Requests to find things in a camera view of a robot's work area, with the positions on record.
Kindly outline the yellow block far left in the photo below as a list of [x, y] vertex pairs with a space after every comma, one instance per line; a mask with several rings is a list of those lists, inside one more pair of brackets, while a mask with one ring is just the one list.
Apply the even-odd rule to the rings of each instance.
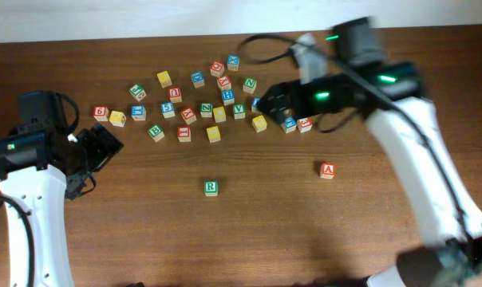
[[116, 127], [124, 127], [127, 118], [123, 112], [111, 111], [109, 115], [109, 122]]

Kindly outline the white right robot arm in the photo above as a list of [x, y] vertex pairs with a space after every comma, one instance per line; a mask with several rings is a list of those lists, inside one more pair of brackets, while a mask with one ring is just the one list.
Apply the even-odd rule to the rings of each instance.
[[290, 41], [300, 77], [271, 86], [260, 112], [282, 123], [354, 108], [389, 157], [413, 209], [422, 244], [395, 264], [345, 286], [461, 286], [482, 273], [482, 211], [467, 192], [438, 128], [436, 109], [410, 61], [389, 64], [368, 18], [337, 25], [340, 73], [325, 71], [313, 41]]

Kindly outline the green V block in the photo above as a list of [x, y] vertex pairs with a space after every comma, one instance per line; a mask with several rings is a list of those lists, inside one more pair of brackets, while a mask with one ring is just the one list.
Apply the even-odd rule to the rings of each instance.
[[246, 109], [244, 104], [233, 105], [233, 116], [236, 120], [244, 119], [246, 116]]

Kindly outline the green N block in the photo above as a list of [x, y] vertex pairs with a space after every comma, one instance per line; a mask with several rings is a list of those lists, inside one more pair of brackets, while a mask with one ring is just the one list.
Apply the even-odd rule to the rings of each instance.
[[257, 80], [251, 77], [247, 77], [243, 82], [243, 91], [253, 94], [257, 86]]

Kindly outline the green B block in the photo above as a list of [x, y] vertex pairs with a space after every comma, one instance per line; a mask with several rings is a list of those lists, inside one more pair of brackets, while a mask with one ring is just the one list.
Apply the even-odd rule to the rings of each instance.
[[158, 142], [164, 138], [164, 132], [158, 124], [154, 124], [153, 126], [151, 126], [148, 129], [148, 134], [155, 142]]

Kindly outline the yellow block top left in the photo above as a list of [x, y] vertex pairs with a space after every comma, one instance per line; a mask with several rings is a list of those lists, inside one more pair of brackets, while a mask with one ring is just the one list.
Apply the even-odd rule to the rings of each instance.
[[162, 72], [159, 72], [156, 74], [156, 77], [158, 81], [160, 82], [160, 85], [162, 88], [167, 88], [172, 86], [172, 79], [169, 75], [169, 72], [167, 70], [164, 70]]

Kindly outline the red 6 block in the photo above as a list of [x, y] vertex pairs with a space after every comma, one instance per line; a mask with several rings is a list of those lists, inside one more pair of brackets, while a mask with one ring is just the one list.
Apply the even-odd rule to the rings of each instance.
[[106, 106], [95, 106], [93, 108], [93, 117], [97, 121], [108, 121], [109, 120], [109, 110]]

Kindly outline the blue D block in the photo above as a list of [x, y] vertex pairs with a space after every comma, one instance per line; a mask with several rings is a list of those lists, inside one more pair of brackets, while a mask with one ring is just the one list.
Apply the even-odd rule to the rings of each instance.
[[205, 86], [204, 76], [200, 71], [192, 73], [191, 79], [195, 88], [200, 88]]

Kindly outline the blue 5 block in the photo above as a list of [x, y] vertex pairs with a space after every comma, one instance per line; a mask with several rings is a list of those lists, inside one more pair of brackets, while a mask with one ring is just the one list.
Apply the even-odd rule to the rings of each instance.
[[161, 113], [165, 119], [174, 117], [175, 109], [172, 102], [166, 102], [160, 105]]

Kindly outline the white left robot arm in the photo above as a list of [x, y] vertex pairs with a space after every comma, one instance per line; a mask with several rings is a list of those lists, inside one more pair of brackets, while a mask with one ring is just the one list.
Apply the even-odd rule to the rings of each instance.
[[6, 208], [10, 285], [72, 286], [65, 200], [123, 147], [101, 124], [70, 132], [41, 129], [0, 140], [0, 203]]

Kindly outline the blue P block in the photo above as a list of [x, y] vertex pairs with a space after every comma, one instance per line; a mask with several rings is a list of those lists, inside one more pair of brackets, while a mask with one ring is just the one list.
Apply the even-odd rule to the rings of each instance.
[[253, 101], [251, 103], [251, 111], [253, 113], [260, 113], [259, 109], [258, 109], [258, 102], [259, 102], [260, 98], [259, 97], [254, 97], [253, 98]]

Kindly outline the blue H block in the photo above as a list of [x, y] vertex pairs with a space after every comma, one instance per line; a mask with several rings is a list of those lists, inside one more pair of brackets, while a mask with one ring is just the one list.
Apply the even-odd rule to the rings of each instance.
[[235, 94], [232, 89], [223, 90], [221, 92], [221, 96], [224, 106], [232, 105], [235, 103]]

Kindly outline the green R block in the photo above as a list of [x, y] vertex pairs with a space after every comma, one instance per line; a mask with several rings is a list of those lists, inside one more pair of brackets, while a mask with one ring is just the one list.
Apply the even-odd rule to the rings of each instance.
[[217, 196], [219, 193], [219, 185], [215, 180], [204, 182], [204, 194], [206, 196]]

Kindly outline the red 3 block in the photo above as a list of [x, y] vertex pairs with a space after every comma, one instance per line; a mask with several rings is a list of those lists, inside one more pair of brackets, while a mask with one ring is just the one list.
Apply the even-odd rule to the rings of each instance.
[[297, 125], [301, 133], [308, 132], [313, 127], [313, 123], [309, 117], [299, 119]]

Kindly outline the green Z block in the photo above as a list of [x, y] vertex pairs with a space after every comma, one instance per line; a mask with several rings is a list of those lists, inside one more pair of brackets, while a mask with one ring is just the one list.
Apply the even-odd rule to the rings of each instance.
[[200, 115], [203, 118], [212, 117], [212, 104], [211, 103], [201, 103], [200, 104]]

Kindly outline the yellow block centre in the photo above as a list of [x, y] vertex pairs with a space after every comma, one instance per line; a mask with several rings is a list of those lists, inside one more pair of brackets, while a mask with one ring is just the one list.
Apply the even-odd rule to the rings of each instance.
[[222, 123], [227, 120], [224, 106], [213, 108], [213, 116], [216, 123]]

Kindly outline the yellow S block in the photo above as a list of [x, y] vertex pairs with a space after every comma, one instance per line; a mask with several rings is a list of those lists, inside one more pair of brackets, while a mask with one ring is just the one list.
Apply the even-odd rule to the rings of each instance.
[[252, 119], [252, 126], [256, 132], [262, 132], [267, 129], [267, 121], [263, 115], [256, 116]]
[[212, 126], [206, 129], [207, 137], [210, 143], [215, 143], [221, 140], [221, 135], [218, 126]]

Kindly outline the red C block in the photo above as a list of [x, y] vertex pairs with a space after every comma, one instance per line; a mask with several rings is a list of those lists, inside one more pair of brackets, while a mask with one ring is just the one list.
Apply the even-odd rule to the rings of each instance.
[[213, 61], [210, 67], [210, 73], [214, 77], [221, 77], [224, 73], [225, 65], [218, 61]]

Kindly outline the blue T block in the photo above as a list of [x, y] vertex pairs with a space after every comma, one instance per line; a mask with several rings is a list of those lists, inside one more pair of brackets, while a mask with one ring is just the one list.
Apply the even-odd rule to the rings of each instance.
[[292, 116], [288, 116], [281, 124], [281, 127], [285, 133], [290, 133], [297, 128], [297, 122]]

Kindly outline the blue X block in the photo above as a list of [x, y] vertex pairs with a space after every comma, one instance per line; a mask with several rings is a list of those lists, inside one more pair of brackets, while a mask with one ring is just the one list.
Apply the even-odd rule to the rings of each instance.
[[230, 71], [238, 71], [239, 70], [240, 59], [238, 55], [229, 55], [227, 57], [227, 69]]

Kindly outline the red X block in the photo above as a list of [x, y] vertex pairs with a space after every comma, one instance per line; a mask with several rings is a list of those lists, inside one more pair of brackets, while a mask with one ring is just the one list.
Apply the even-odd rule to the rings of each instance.
[[216, 83], [221, 91], [231, 89], [231, 79], [227, 75], [219, 77]]

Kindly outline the red Y block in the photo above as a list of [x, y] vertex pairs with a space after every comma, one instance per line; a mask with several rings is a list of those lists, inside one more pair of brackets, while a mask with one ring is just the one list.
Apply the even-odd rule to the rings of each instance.
[[187, 125], [192, 124], [197, 120], [196, 113], [194, 112], [194, 110], [191, 107], [184, 108], [180, 112], [180, 114], [181, 114], [182, 118], [184, 119], [184, 122]]

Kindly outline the red I block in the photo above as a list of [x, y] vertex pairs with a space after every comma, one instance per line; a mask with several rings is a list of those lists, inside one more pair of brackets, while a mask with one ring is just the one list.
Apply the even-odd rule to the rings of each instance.
[[177, 135], [178, 135], [178, 140], [180, 142], [191, 141], [191, 129], [188, 126], [178, 127]]

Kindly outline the red A block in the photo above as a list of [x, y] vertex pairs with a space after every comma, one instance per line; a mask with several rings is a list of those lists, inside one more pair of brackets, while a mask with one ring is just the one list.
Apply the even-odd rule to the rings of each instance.
[[335, 176], [336, 167], [332, 163], [323, 163], [321, 165], [320, 177], [322, 179], [332, 179]]

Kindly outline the green J block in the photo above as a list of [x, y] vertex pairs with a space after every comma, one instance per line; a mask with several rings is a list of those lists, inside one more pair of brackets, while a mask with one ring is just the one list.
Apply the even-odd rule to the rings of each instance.
[[145, 92], [143, 87], [139, 84], [134, 84], [128, 91], [131, 94], [131, 96], [137, 101], [141, 101], [147, 96], [147, 93]]

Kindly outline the red U block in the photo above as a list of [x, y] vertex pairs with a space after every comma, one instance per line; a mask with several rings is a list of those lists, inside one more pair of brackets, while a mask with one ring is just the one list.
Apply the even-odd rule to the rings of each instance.
[[179, 103], [182, 101], [182, 92], [180, 88], [170, 88], [168, 90], [168, 97], [172, 103]]

